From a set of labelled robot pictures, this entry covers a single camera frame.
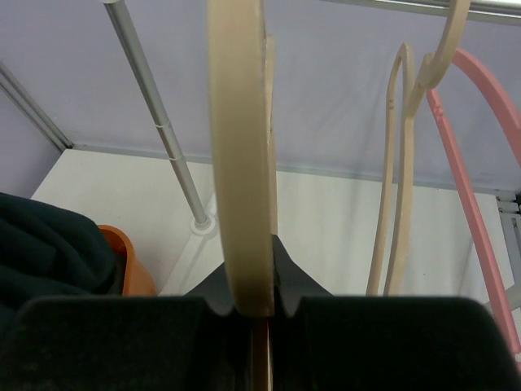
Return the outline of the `beige hanger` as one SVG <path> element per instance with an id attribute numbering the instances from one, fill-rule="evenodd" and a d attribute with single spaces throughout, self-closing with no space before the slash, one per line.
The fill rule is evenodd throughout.
<path id="1" fill-rule="evenodd" d="M 440 83 L 452 62 L 470 8 L 469 1 L 449 3 L 449 13 L 438 47 L 436 51 L 424 56 L 418 72 L 415 71 L 414 51 L 410 44 L 402 43 L 396 53 L 387 84 L 383 183 L 370 274 L 366 286 L 367 296 L 379 294 L 391 212 L 397 130 L 401 131 L 401 144 L 396 211 L 383 294 L 391 296 L 400 291 L 408 260 L 412 222 L 415 120 L 423 96 L 429 89 Z"/>
<path id="2" fill-rule="evenodd" d="M 262 1 L 208 2 L 208 101 L 221 245 L 235 309 L 253 320 L 252 389 L 270 388 L 274 313 Z"/>

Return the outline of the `navy blue shorts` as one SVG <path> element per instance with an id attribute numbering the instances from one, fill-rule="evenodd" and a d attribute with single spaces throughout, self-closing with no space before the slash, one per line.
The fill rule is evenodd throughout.
<path id="1" fill-rule="evenodd" d="M 3 193 L 1 335 L 33 299 L 121 294 L 124 264 L 88 217 Z"/>

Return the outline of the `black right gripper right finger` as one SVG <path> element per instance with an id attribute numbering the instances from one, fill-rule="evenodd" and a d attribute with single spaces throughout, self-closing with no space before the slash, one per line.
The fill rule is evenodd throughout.
<path id="1" fill-rule="evenodd" d="M 273 240 L 276 390 L 517 390 L 489 312 L 461 297 L 333 296 Z"/>

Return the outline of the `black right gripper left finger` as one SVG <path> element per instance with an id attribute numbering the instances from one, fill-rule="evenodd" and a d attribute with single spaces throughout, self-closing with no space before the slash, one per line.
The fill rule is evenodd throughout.
<path id="1" fill-rule="evenodd" d="M 4 390 L 249 390 L 247 320 L 216 268 L 183 296 L 48 297 L 1 348 Z"/>

